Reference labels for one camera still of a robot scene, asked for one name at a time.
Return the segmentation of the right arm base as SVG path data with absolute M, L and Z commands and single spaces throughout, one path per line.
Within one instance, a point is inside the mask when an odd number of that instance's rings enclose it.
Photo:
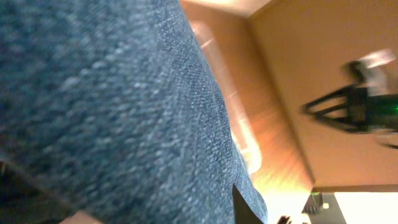
M 299 215 L 284 215 L 277 224 L 346 224 L 334 193 L 312 192 Z

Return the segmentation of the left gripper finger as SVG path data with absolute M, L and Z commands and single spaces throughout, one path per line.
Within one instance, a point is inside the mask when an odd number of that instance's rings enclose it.
M 233 185 L 232 193 L 235 224 L 263 224 L 251 210 L 235 185 Z

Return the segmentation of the blue denim jeans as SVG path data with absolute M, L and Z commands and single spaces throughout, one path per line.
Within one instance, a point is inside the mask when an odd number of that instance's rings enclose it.
M 2 1 L 1 156 L 103 223 L 268 221 L 178 1 Z

